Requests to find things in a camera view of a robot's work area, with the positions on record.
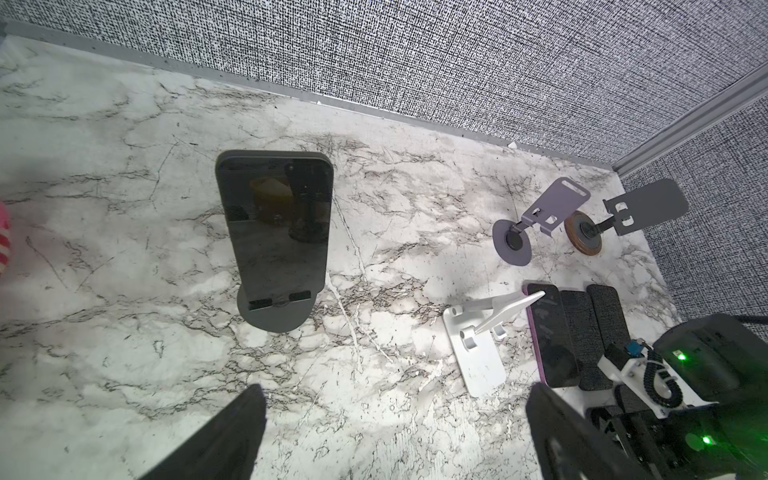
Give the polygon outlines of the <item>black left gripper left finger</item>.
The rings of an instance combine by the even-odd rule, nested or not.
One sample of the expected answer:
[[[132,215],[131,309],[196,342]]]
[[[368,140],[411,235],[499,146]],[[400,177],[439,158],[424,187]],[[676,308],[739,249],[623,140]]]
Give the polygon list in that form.
[[[249,479],[267,424],[266,398],[248,386],[145,479]]]

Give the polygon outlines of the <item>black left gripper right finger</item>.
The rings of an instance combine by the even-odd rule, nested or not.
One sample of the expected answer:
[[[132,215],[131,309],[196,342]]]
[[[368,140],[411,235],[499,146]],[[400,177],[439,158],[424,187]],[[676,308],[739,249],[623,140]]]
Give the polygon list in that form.
[[[539,468],[545,479],[649,479],[551,388],[536,383],[526,415]]]

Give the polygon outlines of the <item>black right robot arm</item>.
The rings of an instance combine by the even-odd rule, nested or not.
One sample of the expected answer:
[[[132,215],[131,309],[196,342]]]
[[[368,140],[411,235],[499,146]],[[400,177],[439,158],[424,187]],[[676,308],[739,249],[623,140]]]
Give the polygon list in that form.
[[[598,362],[615,403],[593,425],[655,479],[767,476],[767,320],[713,314]]]

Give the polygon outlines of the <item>black phone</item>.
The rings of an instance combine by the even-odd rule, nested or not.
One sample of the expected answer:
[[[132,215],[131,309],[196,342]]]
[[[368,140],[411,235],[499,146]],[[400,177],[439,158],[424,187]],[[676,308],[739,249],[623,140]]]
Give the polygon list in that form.
[[[624,347],[630,342],[630,334],[616,289],[592,284],[586,292],[592,302],[603,344]]]
[[[527,283],[523,292],[543,294],[526,308],[541,381],[551,388],[577,386],[579,367],[560,291],[552,284]]]
[[[599,369],[605,347],[591,299],[586,292],[561,290],[563,309],[584,391],[608,390],[612,382]]]
[[[309,300],[322,288],[334,168],[319,152],[229,150],[215,165],[251,310]]]

